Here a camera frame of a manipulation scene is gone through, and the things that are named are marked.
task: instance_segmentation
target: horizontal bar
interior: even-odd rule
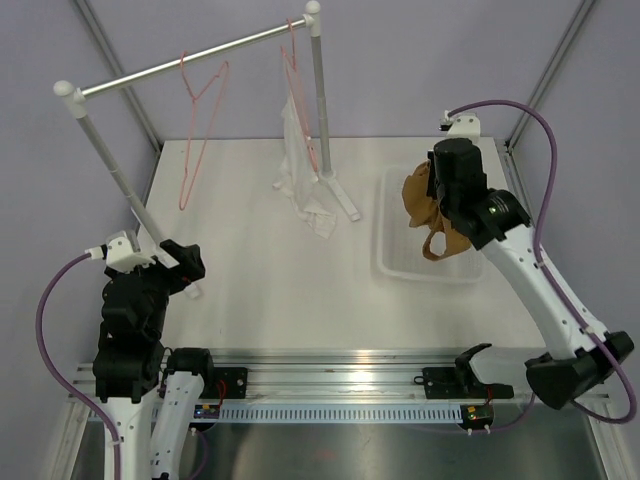
[[[249,35],[248,37],[239,38],[237,40],[233,40],[231,42],[224,43],[216,47],[211,47],[206,50],[201,50],[200,52],[197,52],[197,53],[192,53],[191,55],[187,55],[184,57],[183,63],[187,65],[189,63],[196,62],[198,60],[204,60],[206,58],[213,57],[215,55],[220,55],[222,53],[230,52],[231,50],[235,50],[236,48],[261,42],[262,40],[267,40],[268,38],[277,37],[278,35],[287,33],[290,30],[290,28],[297,30],[299,28],[306,27],[306,26],[307,26],[307,21],[304,17],[302,17],[298,20],[292,21],[291,27],[289,27],[289,23],[287,23],[285,25],[271,28],[263,32],[254,33],[253,35]],[[168,72],[169,70],[174,70],[179,67],[180,67],[180,59],[177,58],[169,62],[161,63],[154,67],[145,68],[144,70],[139,70],[134,73],[129,73],[127,75],[114,78],[113,80],[109,80],[108,82],[83,88],[82,95],[88,100],[92,97],[97,97],[98,95],[107,93],[111,90],[124,88],[128,85],[134,84],[139,80],[143,80],[145,78],[149,78],[154,75],[159,75],[161,73]]]

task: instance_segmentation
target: metal floor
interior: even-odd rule
[[[518,414],[496,405],[496,425]],[[490,436],[428,433],[429,426],[220,424],[206,432],[198,480],[606,479],[584,415],[535,407],[519,427]],[[436,426],[456,431],[453,426]],[[87,424],[73,480],[102,480],[103,430]],[[202,452],[188,437],[181,478]]]

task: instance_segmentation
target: connector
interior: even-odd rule
[[[107,246],[102,244],[99,247],[88,248],[84,253],[90,254],[91,260],[104,260],[107,258]]]

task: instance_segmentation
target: white pole cap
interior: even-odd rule
[[[85,98],[79,88],[75,88],[71,82],[60,80],[53,86],[53,92],[67,106],[74,118],[83,118],[87,116],[87,109],[84,108]]]
[[[319,37],[321,33],[320,29],[320,2],[311,0],[307,2],[304,8],[306,12],[305,19],[307,19],[307,27],[310,27],[312,37]]]

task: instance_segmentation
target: brown cloth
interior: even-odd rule
[[[462,253],[471,247],[467,237],[454,230],[451,221],[440,213],[438,202],[427,196],[429,180],[429,163],[425,162],[416,168],[412,175],[404,181],[402,200],[404,208],[411,216],[409,226],[412,228],[427,225],[431,232],[422,246],[422,255],[428,260],[437,261]],[[437,232],[444,232],[446,249],[442,255],[431,251],[431,240]]]

